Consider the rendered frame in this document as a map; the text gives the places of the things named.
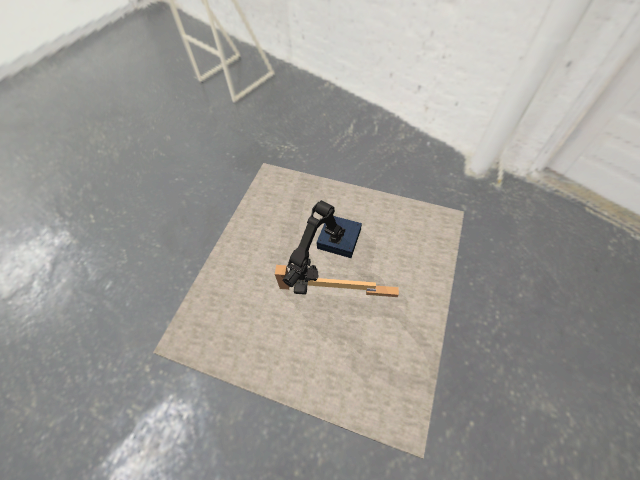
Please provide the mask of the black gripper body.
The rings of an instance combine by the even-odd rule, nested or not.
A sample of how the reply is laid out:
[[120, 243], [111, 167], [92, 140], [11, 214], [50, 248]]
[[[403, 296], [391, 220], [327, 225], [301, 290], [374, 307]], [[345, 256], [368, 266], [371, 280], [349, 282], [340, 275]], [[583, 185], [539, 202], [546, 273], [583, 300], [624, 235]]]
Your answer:
[[[310, 266], [310, 263], [311, 263], [311, 260], [308, 259], [308, 264], [307, 265]], [[303, 295], [307, 294], [307, 285], [306, 285], [306, 282], [305, 282], [305, 276], [307, 276], [307, 272], [308, 271], [306, 271], [306, 273], [301, 274], [301, 275], [299, 274], [300, 275], [300, 278], [298, 279], [299, 283], [294, 285], [294, 293], [295, 294], [303, 294]]]

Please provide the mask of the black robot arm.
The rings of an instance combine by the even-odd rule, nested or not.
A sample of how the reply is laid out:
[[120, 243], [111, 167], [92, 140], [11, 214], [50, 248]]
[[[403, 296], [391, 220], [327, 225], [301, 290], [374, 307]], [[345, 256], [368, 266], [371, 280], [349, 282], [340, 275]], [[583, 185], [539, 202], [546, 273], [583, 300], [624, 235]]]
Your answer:
[[[323, 218], [318, 220], [313, 217], [314, 213], [318, 213]], [[317, 228], [323, 223], [326, 223], [325, 233], [329, 234], [329, 242], [340, 244], [342, 237], [344, 236], [345, 230], [341, 226], [339, 226], [335, 218], [333, 216], [335, 212], [334, 206], [320, 201], [317, 202], [316, 205], [312, 208], [312, 214], [308, 218], [307, 226], [300, 241], [300, 244], [297, 249], [293, 251], [290, 256], [287, 267], [290, 268], [290, 271], [283, 278], [283, 282], [293, 287], [295, 283], [300, 278], [301, 274], [307, 272], [307, 276], [305, 276], [305, 282], [308, 281], [317, 281], [318, 279], [318, 270], [315, 265], [310, 266], [307, 270], [307, 264], [309, 259], [309, 248], [317, 231]], [[291, 264], [293, 263], [293, 264]], [[300, 274], [300, 275], [299, 275]]]

